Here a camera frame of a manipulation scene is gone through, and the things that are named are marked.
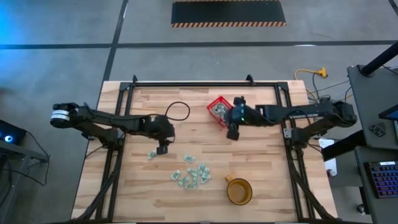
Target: blue light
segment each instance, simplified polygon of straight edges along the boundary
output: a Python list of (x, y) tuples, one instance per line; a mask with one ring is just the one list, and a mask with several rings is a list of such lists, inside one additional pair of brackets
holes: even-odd
[(6, 136), (5, 138), (4, 138), (4, 140), (6, 141), (6, 142), (11, 142), (12, 141), (12, 136)]

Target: wooden tabletop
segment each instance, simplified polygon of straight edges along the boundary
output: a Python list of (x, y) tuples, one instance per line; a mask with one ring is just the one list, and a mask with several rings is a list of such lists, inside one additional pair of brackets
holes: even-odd
[[(292, 104), (308, 104), (303, 81), (287, 82)], [(119, 84), (104, 82), (98, 110), (114, 113)], [(171, 121), (176, 139), (166, 155), (148, 160), (147, 153), (156, 149), (158, 142), (142, 136), (126, 136), (115, 222), (297, 221), (280, 126), (241, 126), (239, 140), (229, 140), (226, 131), (206, 110), (206, 106), (219, 96), (225, 97), (230, 103), (235, 96), (244, 96), (249, 106), (276, 104), (272, 87), (134, 89), (130, 114), (164, 114), (174, 101), (186, 102), (191, 107), (191, 114), (185, 121)], [(186, 113), (187, 109), (183, 105), (175, 105), (168, 116), (183, 118)], [(306, 125), (305, 119), (297, 121), (297, 126)], [(91, 142), (87, 153), (99, 146), (98, 141)], [(310, 188), (327, 211), (336, 217), (322, 155), (312, 148), (304, 152)], [(185, 162), (185, 154), (196, 157), (196, 162)], [(100, 149), (86, 159), (72, 218), (82, 214), (98, 193), (105, 158), (106, 150)], [(197, 189), (185, 190), (170, 178), (175, 170), (180, 169), (181, 179), (188, 175), (188, 168), (197, 169), (199, 163), (210, 168), (212, 179), (199, 184)], [(224, 180), (228, 174), (246, 179), (251, 184), (253, 198), (247, 205), (237, 206), (228, 200), (227, 183)], [(305, 217), (308, 217), (302, 191), (300, 198)], [(108, 204), (105, 203), (103, 214), (106, 215), (107, 211)]]

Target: floor mat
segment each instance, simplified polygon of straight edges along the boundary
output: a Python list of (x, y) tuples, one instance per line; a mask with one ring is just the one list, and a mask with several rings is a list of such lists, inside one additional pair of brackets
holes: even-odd
[(173, 2), (172, 27), (286, 26), (279, 0), (180, 0)]

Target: mug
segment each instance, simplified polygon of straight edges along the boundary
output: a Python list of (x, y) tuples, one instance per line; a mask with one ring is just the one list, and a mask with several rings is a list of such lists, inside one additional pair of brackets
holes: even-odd
[(227, 175), (225, 180), (228, 183), (226, 193), (232, 203), (245, 205), (250, 202), (253, 196), (253, 189), (247, 180), (242, 178), (235, 179), (232, 175)]

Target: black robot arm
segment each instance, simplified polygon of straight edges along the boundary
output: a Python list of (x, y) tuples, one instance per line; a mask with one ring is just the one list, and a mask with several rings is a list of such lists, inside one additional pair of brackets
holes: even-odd
[(300, 105), (283, 107), (279, 105), (256, 105), (256, 109), (246, 106), (244, 97), (234, 99), (235, 107), (226, 113), (225, 121), (228, 125), (227, 138), (238, 140), (239, 125), (245, 126), (273, 126), (285, 119), (322, 117), (305, 128), (285, 130), (285, 137), (291, 138), (293, 147), (306, 147), (314, 135), (323, 135), (333, 127), (350, 127), (357, 121), (353, 106), (342, 102), (322, 100), (317, 105)]
[[(119, 128), (121, 131), (145, 136), (159, 141), (156, 153), (166, 154), (171, 143), (167, 138), (175, 137), (174, 127), (166, 115), (156, 114), (152, 120), (151, 114), (120, 116), (91, 109), (87, 104), (79, 106), (76, 103), (61, 103), (53, 105), (50, 124), (56, 128), (75, 128), (82, 136), (98, 138), (106, 147), (118, 147)], [(96, 124), (112, 128), (105, 129)]]

